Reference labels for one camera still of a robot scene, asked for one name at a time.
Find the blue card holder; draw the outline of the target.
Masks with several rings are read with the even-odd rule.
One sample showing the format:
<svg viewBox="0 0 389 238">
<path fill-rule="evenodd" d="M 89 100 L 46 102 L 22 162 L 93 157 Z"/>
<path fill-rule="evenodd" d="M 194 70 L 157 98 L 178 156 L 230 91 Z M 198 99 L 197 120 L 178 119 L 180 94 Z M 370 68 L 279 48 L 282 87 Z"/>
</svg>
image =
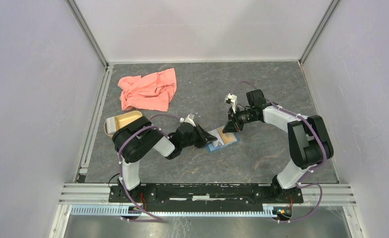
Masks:
<svg viewBox="0 0 389 238">
<path fill-rule="evenodd" d="M 221 126 L 208 131 L 209 134 L 217 138 L 217 140 L 207 146 L 209 152 L 214 152 L 239 142 L 237 133 L 223 133 L 223 128 L 224 126 Z"/>
</svg>

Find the gold credit card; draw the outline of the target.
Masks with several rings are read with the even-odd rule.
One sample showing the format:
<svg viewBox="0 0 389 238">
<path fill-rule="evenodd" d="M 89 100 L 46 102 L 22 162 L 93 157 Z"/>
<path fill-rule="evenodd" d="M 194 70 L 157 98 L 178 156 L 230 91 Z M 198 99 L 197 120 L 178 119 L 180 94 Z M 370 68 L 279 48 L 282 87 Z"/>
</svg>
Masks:
<svg viewBox="0 0 389 238">
<path fill-rule="evenodd" d="M 238 141 L 236 133 L 230 132 L 230 133 L 221 133 L 221 137 L 225 143 L 225 146 L 230 145 L 232 143 L 235 143 Z"/>
</svg>

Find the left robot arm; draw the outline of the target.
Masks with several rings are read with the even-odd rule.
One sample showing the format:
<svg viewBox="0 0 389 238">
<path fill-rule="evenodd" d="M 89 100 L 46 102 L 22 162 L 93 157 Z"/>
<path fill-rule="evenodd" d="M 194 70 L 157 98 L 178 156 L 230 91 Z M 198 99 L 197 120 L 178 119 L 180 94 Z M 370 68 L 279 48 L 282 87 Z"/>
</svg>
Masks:
<svg viewBox="0 0 389 238">
<path fill-rule="evenodd" d="M 168 160 L 179 156 L 186 147 L 204 148 L 217 138 L 194 122 L 193 114 L 176 116 L 180 123 L 175 132 L 165 133 L 141 112 L 134 111 L 107 118 L 104 130 L 114 144 L 119 159 L 121 196 L 128 202 L 139 198 L 140 160 L 151 150 Z"/>
</svg>

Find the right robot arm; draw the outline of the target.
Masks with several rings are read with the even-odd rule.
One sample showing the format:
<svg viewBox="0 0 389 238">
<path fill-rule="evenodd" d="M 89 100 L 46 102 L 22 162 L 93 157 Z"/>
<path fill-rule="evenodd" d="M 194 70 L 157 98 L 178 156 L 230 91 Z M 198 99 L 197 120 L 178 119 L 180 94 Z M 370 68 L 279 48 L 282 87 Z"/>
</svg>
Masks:
<svg viewBox="0 0 389 238">
<path fill-rule="evenodd" d="M 334 155 L 324 120 L 319 115 L 303 116 L 264 97 L 262 90 L 246 93 L 248 105 L 239 108 L 237 96 L 229 93 L 225 102 L 231 107 L 223 133 L 241 132 L 244 125 L 260 121 L 287 133 L 290 161 L 271 183 L 270 195 L 276 202 L 290 197 L 290 189 L 300 187 L 301 179 Z"/>
</svg>

